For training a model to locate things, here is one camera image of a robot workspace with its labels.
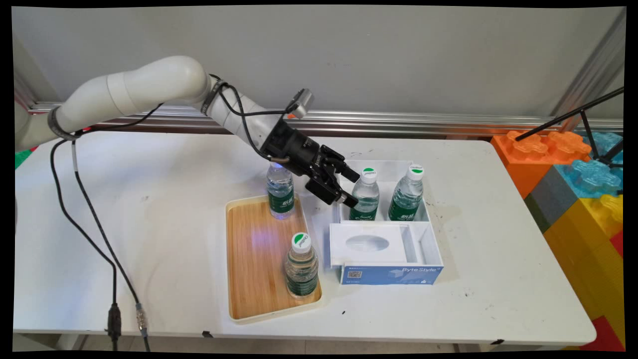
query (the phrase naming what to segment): white organizer box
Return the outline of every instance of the white organizer box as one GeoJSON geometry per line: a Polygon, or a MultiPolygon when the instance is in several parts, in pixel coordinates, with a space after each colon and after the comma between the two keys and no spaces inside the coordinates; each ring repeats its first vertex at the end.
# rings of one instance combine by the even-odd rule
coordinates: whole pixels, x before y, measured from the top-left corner
{"type": "MultiPolygon", "coordinates": [[[[377,170],[380,200],[374,221],[348,220],[350,208],[335,208],[337,223],[330,225],[330,267],[341,268],[342,284],[434,284],[443,270],[434,229],[425,199],[414,221],[390,221],[388,210],[397,182],[412,161],[350,160],[348,166],[361,172],[377,170]]],[[[427,180],[425,168],[423,181],[427,180]]],[[[351,193],[354,183],[339,179],[351,193]]]]}

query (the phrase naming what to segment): floor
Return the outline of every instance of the floor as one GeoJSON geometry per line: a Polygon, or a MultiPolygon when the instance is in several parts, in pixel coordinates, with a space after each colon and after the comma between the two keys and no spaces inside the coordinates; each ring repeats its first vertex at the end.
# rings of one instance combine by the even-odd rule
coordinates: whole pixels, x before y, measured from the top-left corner
{"type": "MultiPolygon", "coordinates": [[[[54,346],[56,334],[24,335],[36,342],[54,346]]],[[[152,351],[174,353],[235,353],[235,354],[403,354],[403,353],[455,353],[454,344],[399,343],[399,342],[346,342],[334,340],[273,340],[273,339],[219,339],[149,337],[152,351]]],[[[121,337],[120,351],[144,351],[141,337],[121,337]]],[[[87,335],[80,350],[112,349],[106,335],[87,335]]]]}

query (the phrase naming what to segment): yellow lego block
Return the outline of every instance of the yellow lego block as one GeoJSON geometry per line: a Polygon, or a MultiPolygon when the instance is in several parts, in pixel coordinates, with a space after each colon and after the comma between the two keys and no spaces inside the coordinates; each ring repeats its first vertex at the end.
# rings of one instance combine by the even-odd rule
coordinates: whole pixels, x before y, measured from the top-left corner
{"type": "Polygon", "coordinates": [[[550,227],[543,235],[545,236],[545,240],[547,240],[547,244],[552,249],[552,252],[554,252],[554,256],[556,257],[558,264],[561,266],[567,280],[572,285],[574,293],[576,293],[576,296],[581,301],[583,309],[591,320],[602,316],[602,310],[596,306],[596,301],[594,300],[593,295],[582,282],[580,276],[578,276],[574,264],[567,256],[567,249],[563,247],[552,227],[550,227]]]}
{"type": "Polygon", "coordinates": [[[579,261],[574,271],[592,294],[595,307],[602,311],[625,346],[625,290],[623,260],[611,242],[579,261]]]}
{"type": "Polygon", "coordinates": [[[601,198],[583,198],[581,201],[607,237],[612,238],[623,229],[623,195],[605,194],[601,198]]]}
{"type": "Polygon", "coordinates": [[[594,253],[603,243],[609,242],[605,231],[594,220],[582,199],[569,207],[550,229],[574,264],[594,253]]]}

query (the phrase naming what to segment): oval opening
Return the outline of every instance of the oval opening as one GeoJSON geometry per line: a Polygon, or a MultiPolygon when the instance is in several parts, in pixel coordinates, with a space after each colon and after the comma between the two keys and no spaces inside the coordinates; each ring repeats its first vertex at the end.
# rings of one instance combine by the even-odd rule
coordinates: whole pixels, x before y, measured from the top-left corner
{"type": "Polygon", "coordinates": [[[346,246],[359,252],[377,252],[384,250],[390,245],[385,238],[374,236],[372,234],[361,234],[348,238],[346,246]]]}

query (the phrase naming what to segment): wooden tray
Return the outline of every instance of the wooden tray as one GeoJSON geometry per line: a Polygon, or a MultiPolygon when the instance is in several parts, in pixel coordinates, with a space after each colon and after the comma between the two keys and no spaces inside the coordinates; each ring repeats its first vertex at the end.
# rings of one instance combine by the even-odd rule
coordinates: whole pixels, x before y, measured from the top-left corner
{"type": "Polygon", "coordinates": [[[286,289],[283,269],[290,240],[308,232],[299,197],[295,213],[275,219],[268,196],[231,201],[226,205],[226,256],[228,259],[228,311],[242,323],[314,307],[322,297],[321,285],[304,300],[286,289]]]}

